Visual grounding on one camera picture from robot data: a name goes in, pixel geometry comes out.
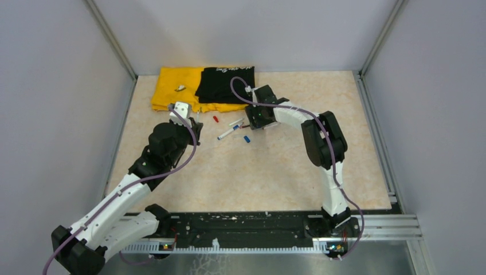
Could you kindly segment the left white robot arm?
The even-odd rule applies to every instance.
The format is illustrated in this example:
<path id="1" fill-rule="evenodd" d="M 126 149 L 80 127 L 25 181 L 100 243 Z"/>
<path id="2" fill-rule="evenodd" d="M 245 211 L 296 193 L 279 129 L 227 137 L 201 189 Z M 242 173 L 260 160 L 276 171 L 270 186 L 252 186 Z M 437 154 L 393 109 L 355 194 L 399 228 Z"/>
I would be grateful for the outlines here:
<path id="1" fill-rule="evenodd" d="M 53 254 L 43 268 L 46 274 L 53 260 L 70 274 L 99 274 L 105 263 L 126 246 L 151 235 L 175 236 L 171 214 L 152 204 L 123 221 L 127 211 L 154 191 L 169 175 L 179 171 L 187 146 L 196 148 L 203 123 L 190 118 L 155 126 L 148 144 L 118 186 L 88 214 L 70 227 L 58 226 L 51 233 Z"/>

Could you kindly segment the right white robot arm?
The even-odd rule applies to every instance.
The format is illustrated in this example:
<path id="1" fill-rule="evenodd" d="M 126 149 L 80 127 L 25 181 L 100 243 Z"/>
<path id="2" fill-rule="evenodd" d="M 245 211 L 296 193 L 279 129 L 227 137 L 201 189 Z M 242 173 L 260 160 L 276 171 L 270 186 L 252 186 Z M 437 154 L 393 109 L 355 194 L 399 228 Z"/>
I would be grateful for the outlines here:
<path id="1" fill-rule="evenodd" d="M 244 94 L 252 101 L 245 108 L 251 129 L 284 124 L 301 130 L 307 156 L 322 177 L 323 230 L 330 236 L 339 235 L 351 219 L 351 210 L 342 184 L 348 145 L 335 115 L 310 112 L 286 98 L 279 99 L 269 85 L 245 86 Z"/>

